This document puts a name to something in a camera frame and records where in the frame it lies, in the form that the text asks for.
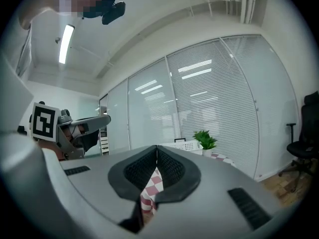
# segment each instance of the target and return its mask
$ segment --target ceiling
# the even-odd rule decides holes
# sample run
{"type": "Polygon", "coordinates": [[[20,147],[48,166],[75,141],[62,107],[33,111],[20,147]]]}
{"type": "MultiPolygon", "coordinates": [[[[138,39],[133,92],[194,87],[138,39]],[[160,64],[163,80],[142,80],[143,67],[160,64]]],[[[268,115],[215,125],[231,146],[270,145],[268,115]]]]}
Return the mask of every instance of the ceiling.
{"type": "MultiPolygon", "coordinates": [[[[64,70],[102,78],[106,71],[131,47],[157,29],[183,17],[209,11],[208,0],[116,0],[126,3],[126,12],[111,24],[102,24],[101,17],[82,19],[61,16],[47,11],[32,23],[32,56],[35,66],[59,67],[60,43],[66,24],[75,26],[64,70]]],[[[209,0],[212,10],[224,2],[209,0]]]]}

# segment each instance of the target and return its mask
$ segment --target wooden floor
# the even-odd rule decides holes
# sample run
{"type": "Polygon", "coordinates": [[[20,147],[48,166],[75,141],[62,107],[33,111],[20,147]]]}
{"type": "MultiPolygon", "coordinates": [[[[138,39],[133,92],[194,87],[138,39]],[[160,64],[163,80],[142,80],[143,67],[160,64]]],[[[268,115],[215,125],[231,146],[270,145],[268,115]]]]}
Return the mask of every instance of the wooden floor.
{"type": "MultiPolygon", "coordinates": [[[[313,160],[314,164],[311,168],[314,172],[318,166],[317,160],[313,160]]],[[[308,174],[302,173],[298,186],[295,192],[291,192],[291,189],[295,185],[295,179],[298,176],[298,172],[289,172],[279,177],[278,174],[260,182],[265,188],[271,191],[282,203],[283,207],[287,207],[292,203],[301,200],[307,193],[310,187],[312,177],[308,174]]],[[[153,214],[143,214],[144,223],[147,224],[153,217],[153,214]]]]}

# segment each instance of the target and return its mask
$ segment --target white pot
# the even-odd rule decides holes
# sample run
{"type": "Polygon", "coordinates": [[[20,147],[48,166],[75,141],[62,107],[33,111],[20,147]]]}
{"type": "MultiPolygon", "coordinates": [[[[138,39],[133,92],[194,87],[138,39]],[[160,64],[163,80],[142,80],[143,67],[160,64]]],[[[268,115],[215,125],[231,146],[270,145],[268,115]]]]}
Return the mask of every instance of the white pot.
{"type": "Polygon", "coordinates": [[[203,156],[211,157],[211,149],[204,149],[203,150],[203,156]]]}

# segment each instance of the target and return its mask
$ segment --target white basket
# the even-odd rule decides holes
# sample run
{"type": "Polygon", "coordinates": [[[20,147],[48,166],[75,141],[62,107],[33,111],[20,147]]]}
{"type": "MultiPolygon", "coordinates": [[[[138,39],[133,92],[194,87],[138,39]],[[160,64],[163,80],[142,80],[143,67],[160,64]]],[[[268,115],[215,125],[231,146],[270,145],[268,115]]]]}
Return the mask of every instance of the white basket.
{"type": "Polygon", "coordinates": [[[199,142],[195,141],[195,140],[194,141],[162,143],[160,145],[190,151],[190,152],[196,153],[198,155],[202,154],[202,150],[200,148],[199,142]]]}

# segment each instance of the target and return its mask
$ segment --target green plant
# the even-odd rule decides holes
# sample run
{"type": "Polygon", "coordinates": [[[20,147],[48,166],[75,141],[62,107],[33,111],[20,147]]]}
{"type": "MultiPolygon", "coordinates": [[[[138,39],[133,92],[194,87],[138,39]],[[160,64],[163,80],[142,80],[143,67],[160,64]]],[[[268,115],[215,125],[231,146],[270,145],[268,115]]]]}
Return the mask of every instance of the green plant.
{"type": "Polygon", "coordinates": [[[193,137],[199,141],[200,145],[203,146],[203,149],[212,149],[216,147],[215,142],[217,140],[209,135],[209,130],[195,131],[193,137]]]}

